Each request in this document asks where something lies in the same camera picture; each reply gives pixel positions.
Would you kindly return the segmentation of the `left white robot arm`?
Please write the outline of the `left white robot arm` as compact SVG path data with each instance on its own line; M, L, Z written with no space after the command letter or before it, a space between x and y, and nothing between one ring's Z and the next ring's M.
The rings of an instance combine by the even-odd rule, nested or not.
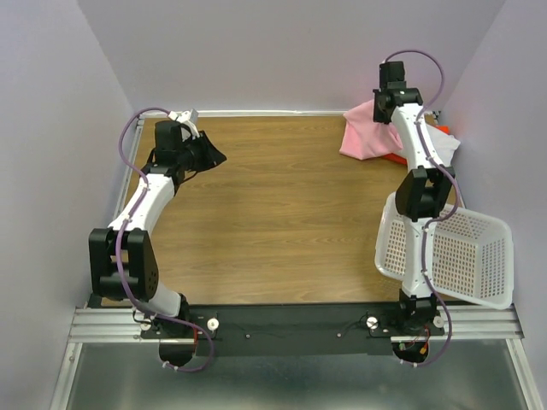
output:
M192 119L174 116L156 122L155 146L138 171L138 187L121 213L88 239L91 287L111 301L128 300L148 316L149 323L171 337L181 337L190 324L184 295L160 279L151 234L159 217L181 185L226 161L197 129Z

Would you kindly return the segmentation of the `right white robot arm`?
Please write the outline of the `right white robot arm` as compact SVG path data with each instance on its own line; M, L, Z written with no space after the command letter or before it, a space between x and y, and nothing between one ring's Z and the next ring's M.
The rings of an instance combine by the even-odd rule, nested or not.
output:
M407 86L402 61L379 65L379 87L373 93L373 120L395 126L408 167L394 199L405 228L405 271L392 317L395 328L410 335L431 324L438 313L432 284L433 237L455 173L433 146L421 94Z

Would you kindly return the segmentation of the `pink t shirt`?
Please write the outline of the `pink t shirt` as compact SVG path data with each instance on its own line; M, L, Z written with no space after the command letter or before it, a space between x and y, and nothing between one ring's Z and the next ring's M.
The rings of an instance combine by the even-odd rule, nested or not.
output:
M343 114L345 129L339 149L341 155L360 161L397 154L403 144L393 124L373 120L374 100L351 108Z

